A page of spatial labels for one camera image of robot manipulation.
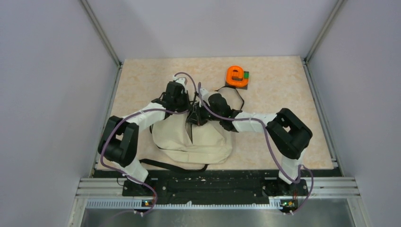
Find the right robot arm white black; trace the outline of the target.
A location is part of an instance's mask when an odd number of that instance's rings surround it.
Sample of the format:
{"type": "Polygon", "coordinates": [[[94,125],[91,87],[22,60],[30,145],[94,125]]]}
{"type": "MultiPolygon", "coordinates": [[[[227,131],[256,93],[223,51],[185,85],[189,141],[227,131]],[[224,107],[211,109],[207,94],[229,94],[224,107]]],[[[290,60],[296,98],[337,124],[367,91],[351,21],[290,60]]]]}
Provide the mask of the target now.
{"type": "Polygon", "coordinates": [[[300,170],[312,131],[288,108],[275,114],[248,113],[230,107],[219,93],[203,96],[189,111],[187,122],[201,126],[217,121],[226,131],[263,133],[279,168],[278,191],[290,195],[300,182],[300,170]]]}

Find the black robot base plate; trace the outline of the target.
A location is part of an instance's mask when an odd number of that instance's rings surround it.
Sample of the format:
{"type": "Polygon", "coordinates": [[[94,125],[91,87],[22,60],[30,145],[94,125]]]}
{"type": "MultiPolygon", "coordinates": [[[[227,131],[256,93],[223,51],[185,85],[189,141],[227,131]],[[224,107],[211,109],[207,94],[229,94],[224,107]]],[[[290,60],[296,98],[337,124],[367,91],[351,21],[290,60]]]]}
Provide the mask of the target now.
{"type": "Polygon", "coordinates": [[[308,186],[287,184],[277,170],[207,170],[175,173],[151,170],[145,181],[157,193],[158,205],[246,205],[267,204],[270,196],[306,196],[308,186]]]}

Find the beige canvas student bag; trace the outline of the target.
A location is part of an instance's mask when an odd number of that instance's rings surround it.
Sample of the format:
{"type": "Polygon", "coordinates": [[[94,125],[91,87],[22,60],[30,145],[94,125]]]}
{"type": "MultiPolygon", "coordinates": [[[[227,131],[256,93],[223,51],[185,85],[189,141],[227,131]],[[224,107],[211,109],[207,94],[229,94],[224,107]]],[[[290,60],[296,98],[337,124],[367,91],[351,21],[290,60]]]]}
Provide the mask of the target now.
{"type": "MultiPolygon", "coordinates": [[[[194,98],[190,109],[197,101],[194,98]]],[[[202,164],[199,172],[204,172],[210,164],[224,163],[233,151],[232,132],[223,129],[217,121],[203,126],[187,123],[187,116],[188,113],[174,114],[150,126],[158,149],[175,162],[202,164]]]]}

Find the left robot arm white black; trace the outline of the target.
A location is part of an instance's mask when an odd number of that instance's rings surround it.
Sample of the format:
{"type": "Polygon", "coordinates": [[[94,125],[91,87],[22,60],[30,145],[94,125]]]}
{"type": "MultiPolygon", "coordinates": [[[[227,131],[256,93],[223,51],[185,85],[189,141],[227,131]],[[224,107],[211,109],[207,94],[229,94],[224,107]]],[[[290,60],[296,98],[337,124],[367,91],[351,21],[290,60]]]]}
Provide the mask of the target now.
{"type": "Polygon", "coordinates": [[[139,134],[173,114],[188,112],[189,108],[186,79],[178,78],[168,82],[165,92],[142,109],[124,117],[111,116],[98,146],[100,163],[134,182],[133,188],[139,195],[149,194],[152,183],[146,179],[148,171],[137,159],[139,134]]]}

